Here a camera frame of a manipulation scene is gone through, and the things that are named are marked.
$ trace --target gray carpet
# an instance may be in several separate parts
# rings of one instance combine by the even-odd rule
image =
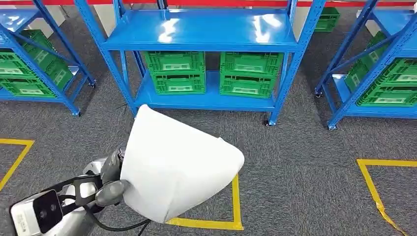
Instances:
[[[61,28],[90,72],[95,90],[85,87],[77,98],[80,118],[60,104],[0,102],[0,137],[33,139],[35,143],[0,192],[0,235],[10,235],[8,206],[29,194],[81,173],[83,167],[109,154],[128,137],[132,115],[124,104],[101,55],[74,9]],[[315,34],[275,127],[263,127],[264,114],[228,111],[161,110],[186,124],[220,136],[245,155],[239,174],[244,231],[204,230],[151,223],[144,236],[347,235],[399,236],[379,214],[356,164],[357,158],[416,160],[417,123],[404,119],[345,118],[328,131],[329,109],[312,93],[357,9],[341,9],[331,34]],[[357,53],[370,34],[362,31],[351,47]],[[218,66],[210,54],[209,67]],[[130,79],[137,84],[137,74]],[[7,171],[18,147],[0,146],[0,173]],[[387,213],[410,235],[417,235],[415,168],[370,167]],[[231,220],[231,187],[191,209],[184,217]],[[140,216],[124,204],[104,210],[107,225],[134,224]],[[134,236],[137,230],[112,233],[93,227],[90,236]]]

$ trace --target yellow floor tape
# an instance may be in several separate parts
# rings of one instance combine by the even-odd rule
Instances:
[[[358,159],[360,171],[362,171],[363,177],[365,178],[366,184],[368,185],[369,192],[371,192],[372,198],[374,199],[377,209],[381,213],[381,216],[390,223],[396,230],[400,231],[404,236],[408,236],[405,231],[400,229],[397,224],[385,213],[385,207],[379,197],[377,189],[372,181],[371,175],[368,172],[366,166],[403,166],[403,167],[417,167],[417,161],[400,161],[400,160],[371,160],[371,159]]]
[[[173,218],[167,221],[166,224],[203,229],[243,230],[240,218],[239,177],[237,175],[232,181],[232,203],[233,221],[211,221]]]
[[[34,140],[0,139],[0,144],[25,145],[26,146],[23,149],[23,151],[19,154],[19,156],[17,157],[13,165],[10,167],[10,169],[7,171],[6,175],[0,181],[0,191],[6,185],[7,181],[10,179],[10,177],[12,176],[13,172],[16,170],[20,162],[22,162],[23,158],[26,156],[27,152],[32,147],[34,142],[35,142]]]

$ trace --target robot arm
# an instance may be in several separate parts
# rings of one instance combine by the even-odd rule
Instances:
[[[108,158],[90,162],[83,175],[58,183],[10,207],[17,236],[75,236],[86,215],[107,230],[94,216],[104,207],[116,205],[129,186],[120,180],[125,147],[118,147]]]

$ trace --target red wall stripe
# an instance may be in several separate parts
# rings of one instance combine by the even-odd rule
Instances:
[[[45,5],[74,5],[73,0],[43,0]],[[112,0],[87,0],[89,4],[111,4]],[[123,0],[123,3],[156,3],[156,0]],[[30,0],[1,1],[0,5],[33,5]],[[168,0],[168,5],[180,6],[272,6],[285,7],[286,1],[273,0]],[[297,6],[310,6],[311,1],[299,1]],[[364,1],[328,1],[327,7],[362,7]],[[382,1],[378,6],[413,6],[409,1]]]

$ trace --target shelving unit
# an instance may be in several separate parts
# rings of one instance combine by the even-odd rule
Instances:
[[[315,87],[315,94],[321,97],[323,92],[328,100],[332,117],[328,121],[329,130],[336,129],[336,124],[345,116],[354,117],[378,117],[378,118],[417,118],[417,105],[413,107],[369,107],[357,106],[356,101],[369,88],[379,74],[396,58],[417,58],[417,13],[408,10],[376,10],[378,0],[368,0],[350,33],[344,39],[342,45],[329,64],[320,82]],[[364,26],[367,20],[375,20],[387,39],[368,48],[355,57],[340,63],[352,40]],[[333,74],[335,71],[356,61],[358,58],[390,42],[383,55],[372,66],[369,72],[354,92],[347,87],[345,75]],[[332,94],[329,91],[329,83],[334,83],[341,105],[336,107]]]
[[[85,0],[75,0],[104,60],[135,115],[138,107],[270,112],[275,125],[325,0],[314,0],[297,41],[292,28],[296,0],[285,9],[126,10],[114,0],[116,27],[105,39]],[[120,51],[122,73],[110,51]],[[133,51],[142,82],[132,96],[125,51]],[[220,95],[218,71],[207,71],[207,91],[195,95],[158,95],[139,51],[279,52],[284,53],[278,95],[268,99]]]
[[[15,101],[37,101],[37,102],[58,102],[63,103],[72,112],[74,116],[80,115],[80,109],[74,105],[74,100],[82,89],[83,85],[88,81],[89,86],[95,86],[95,80],[87,71],[86,66],[81,62],[80,57],[73,50],[72,46],[65,38],[58,25],[55,23],[52,16],[49,14],[46,7],[40,0],[33,0],[33,4],[37,7],[35,9],[0,9],[0,48],[8,48],[13,50],[25,64],[40,78],[40,80],[51,89],[56,98],[47,97],[30,97],[30,96],[15,96],[6,89],[0,88],[0,100],[15,100]],[[19,33],[34,19],[43,18],[49,26],[54,30],[58,37],[63,42],[64,46],[71,55],[68,59],[55,51],[45,48],[32,40],[29,40]],[[50,54],[62,58],[67,64],[70,64],[69,70],[73,74],[71,80],[61,90],[51,78],[39,68],[36,62],[29,56],[23,47],[17,42],[20,39],[34,45]],[[74,89],[69,89],[73,84],[78,73],[82,74],[81,80],[77,83]]]

